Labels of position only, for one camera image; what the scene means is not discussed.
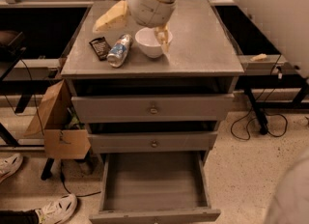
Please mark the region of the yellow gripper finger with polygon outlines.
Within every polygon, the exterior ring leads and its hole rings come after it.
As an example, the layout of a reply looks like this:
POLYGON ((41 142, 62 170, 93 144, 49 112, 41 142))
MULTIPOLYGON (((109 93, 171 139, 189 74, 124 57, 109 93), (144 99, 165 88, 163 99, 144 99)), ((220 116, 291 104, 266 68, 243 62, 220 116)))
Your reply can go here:
POLYGON ((154 35, 162 50, 167 52, 169 50, 169 30, 166 24, 154 28, 154 35))
POLYGON ((110 29, 124 28, 126 26, 128 15, 129 10, 127 0, 121 0, 96 20, 93 26, 93 32, 99 33, 110 29))

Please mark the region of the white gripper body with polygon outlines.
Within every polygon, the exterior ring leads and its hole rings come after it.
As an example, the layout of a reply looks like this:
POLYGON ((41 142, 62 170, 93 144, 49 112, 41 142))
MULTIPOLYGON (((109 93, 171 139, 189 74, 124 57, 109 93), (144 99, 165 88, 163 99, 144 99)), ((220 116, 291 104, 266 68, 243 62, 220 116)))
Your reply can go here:
POLYGON ((158 0, 127 0, 127 6, 134 20, 145 27, 158 27, 165 25, 176 3, 164 3, 158 0))

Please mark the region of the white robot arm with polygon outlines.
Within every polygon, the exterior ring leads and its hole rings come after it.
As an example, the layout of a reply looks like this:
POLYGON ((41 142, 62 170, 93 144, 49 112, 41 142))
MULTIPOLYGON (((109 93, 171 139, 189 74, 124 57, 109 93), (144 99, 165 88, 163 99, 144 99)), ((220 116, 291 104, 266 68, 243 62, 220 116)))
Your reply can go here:
MULTIPOLYGON (((309 77, 309 0, 234 0, 303 78, 309 77)), ((130 15, 146 27, 164 26, 176 0, 125 0, 94 25, 96 32, 123 25, 130 15)), ((278 184, 265 224, 309 224, 309 153, 304 151, 278 184)))

